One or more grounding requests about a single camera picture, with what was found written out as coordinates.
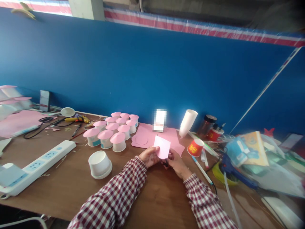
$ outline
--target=phone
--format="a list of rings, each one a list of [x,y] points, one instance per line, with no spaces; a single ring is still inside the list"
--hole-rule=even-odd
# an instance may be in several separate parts
[[[44,112],[49,112],[50,110],[50,92],[40,90],[40,105],[39,109]]]

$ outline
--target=person's left hand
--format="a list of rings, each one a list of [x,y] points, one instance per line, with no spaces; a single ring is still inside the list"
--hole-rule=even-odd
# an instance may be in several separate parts
[[[145,163],[145,165],[147,167],[151,167],[154,164],[157,164],[160,159],[158,158],[158,156],[156,155],[156,151],[159,150],[160,147],[149,147],[146,150],[144,150],[140,155],[139,158]]]

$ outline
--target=hand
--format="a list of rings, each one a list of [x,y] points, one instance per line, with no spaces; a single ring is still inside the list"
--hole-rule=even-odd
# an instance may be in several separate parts
[[[152,167],[154,164],[157,164],[160,159],[156,155],[156,151],[159,150],[160,147],[149,147],[146,150],[144,150],[140,155],[139,158],[145,163],[147,167]]]
[[[175,150],[171,149],[170,152],[171,155],[169,154],[168,164],[173,167],[178,177],[185,181],[192,175],[192,172],[187,168],[182,158]]]

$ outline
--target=pink paper cap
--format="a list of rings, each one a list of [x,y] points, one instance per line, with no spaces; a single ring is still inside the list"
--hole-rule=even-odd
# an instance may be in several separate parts
[[[121,112],[114,112],[111,114],[112,117],[117,117],[117,116],[120,116],[121,115]]]
[[[127,120],[127,121],[126,121],[126,124],[127,124],[128,126],[134,126],[135,124],[137,124],[137,121],[135,121],[135,120]]]
[[[12,86],[12,85],[2,85],[2,86],[0,86],[0,89],[5,89],[5,88],[13,88],[13,87],[17,87],[17,86]]]
[[[127,121],[127,119],[125,118],[118,118],[115,122],[116,123],[125,123]]]
[[[18,101],[15,101],[15,100],[6,100],[6,101],[3,101],[3,102],[0,102],[0,104],[13,104],[13,103],[17,103]]]
[[[32,97],[18,97],[18,98],[14,98],[14,100],[18,100],[18,101],[25,101],[25,100],[29,100],[32,99]]]
[[[127,113],[122,113],[122,114],[121,114],[121,117],[122,117],[122,118],[125,118],[125,119],[128,119],[128,118],[129,118],[129,114],[127,114]]]
[[[109,123],[107,126],[106,126],[106,129],[108,130],[115,130],[119,127],[119,125],[116,123],[116,122],[112,122],[112,123]]]
[[[94,126],[104,126],[104,125],[106,125],[106,124],[107,124],[106,121],[98,121],[98,122],[95,122],[93,125],[94,125]]]
[[[139,119],[139,116],[137,116],[136,114],[131,114],[131,115],[129,116],[129,118],[130,118],[131,120],[137,120],[137,119]]]
[[[122,132],[122,133],[129,131],[129,129],[130,129],[130,126],[128,126],[128,125],[122,125],[122,126],[118,127],[118,131]]]
[[[90,130],[87,130],[85,133],[84,133],[84,137],[93,137],[95,135],[97,135],[99,133],[99,129],[90,129]]]
[[[104,130],[102,132],[99,133],[98,138],[99,139],[108,139],[113,135],[113,131],[112,130]]]
[[[119,132],[114,134],[111,138],[110,138],[110,142],[113,144],[119,144],[122,141],[125,141],[125,134]]]
[[[105,121],[106,122],[115,122],[116,119],[117,118],[115,118],[115,117],[108,117],[108,118],[105,119]]]

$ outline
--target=electrical socket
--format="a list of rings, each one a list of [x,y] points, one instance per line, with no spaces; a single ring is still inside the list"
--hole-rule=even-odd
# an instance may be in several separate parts
[[[28,167],[26,167],[25,170],[29,172],[34,172],[42,164],[44,164],[44,161],[40,161],[40,160],[34,161],[32,164],[28,165]]]
[[[57,151],[50,151],[47,154],[43,155],[41,158],[45,160],[49,160],[50,158],[54,157],[58,152]]]

